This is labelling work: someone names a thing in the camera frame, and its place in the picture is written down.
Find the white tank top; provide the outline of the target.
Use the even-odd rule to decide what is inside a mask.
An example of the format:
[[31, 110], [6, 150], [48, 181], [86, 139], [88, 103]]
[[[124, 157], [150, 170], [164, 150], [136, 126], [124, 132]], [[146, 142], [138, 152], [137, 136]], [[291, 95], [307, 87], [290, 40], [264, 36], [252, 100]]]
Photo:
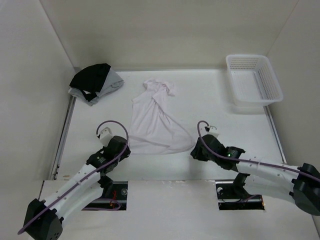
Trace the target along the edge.
[[168, 155], [188, 151], [192, 135], [168, 111], [168, 97], [175, 96], [173, 83], [151, 78], [145, 92], [132, 99], [129, 148], [135, 155]]

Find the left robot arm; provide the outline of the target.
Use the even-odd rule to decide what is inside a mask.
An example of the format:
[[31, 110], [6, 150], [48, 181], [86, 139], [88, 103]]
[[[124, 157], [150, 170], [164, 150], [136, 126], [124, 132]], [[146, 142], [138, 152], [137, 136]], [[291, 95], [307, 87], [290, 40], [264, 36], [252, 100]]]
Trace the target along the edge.
[[87, 209], [92, 201], [112, 195], [114, 182], [107, 174], [130, 153], [125, 138], [112, 137], [55, 193], [43, 200], [35, 198], [28, 204], [20, 232], [26, 232], [34, 240], [57, 240], [76, 213]]

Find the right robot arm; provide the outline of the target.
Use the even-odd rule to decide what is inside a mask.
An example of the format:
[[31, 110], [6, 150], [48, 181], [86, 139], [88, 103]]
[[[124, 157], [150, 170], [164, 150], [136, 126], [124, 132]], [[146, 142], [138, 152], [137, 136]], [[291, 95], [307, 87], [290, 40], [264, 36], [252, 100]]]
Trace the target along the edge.
[[233, 194], [241, 199], [266, 195], [295, 204], [302, 211], [320, 214], [320, 172], [311, 164], [302, 166], [271, 164], [253, 160], [241, 161], [245, 150], [224, 146], [210, 134], [198, 138], [190, 155], [193, 159], [212, 161], [227, 171], [237, 173]]

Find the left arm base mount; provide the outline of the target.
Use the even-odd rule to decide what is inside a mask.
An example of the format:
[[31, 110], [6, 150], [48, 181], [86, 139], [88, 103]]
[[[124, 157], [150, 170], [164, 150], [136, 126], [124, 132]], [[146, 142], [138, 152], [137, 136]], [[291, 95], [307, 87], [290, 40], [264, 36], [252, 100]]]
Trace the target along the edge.
[[113, 181], [108, 176], [104, 176], [98, 183], [103, 187], [102, 195], [88, 204], [83, 211], [125, 211], [127, 209], [128, 181]]

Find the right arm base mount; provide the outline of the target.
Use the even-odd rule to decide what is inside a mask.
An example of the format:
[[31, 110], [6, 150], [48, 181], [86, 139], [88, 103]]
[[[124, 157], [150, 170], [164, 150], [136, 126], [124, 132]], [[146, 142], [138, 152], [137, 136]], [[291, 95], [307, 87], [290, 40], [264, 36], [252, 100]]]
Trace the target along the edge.
[[262, 196], [249, 194], [245, 190], [245, 180], [248, 176], [248, 174], [239, 173], [234, 180], [215, 182], [219, 210], [265, 210]]

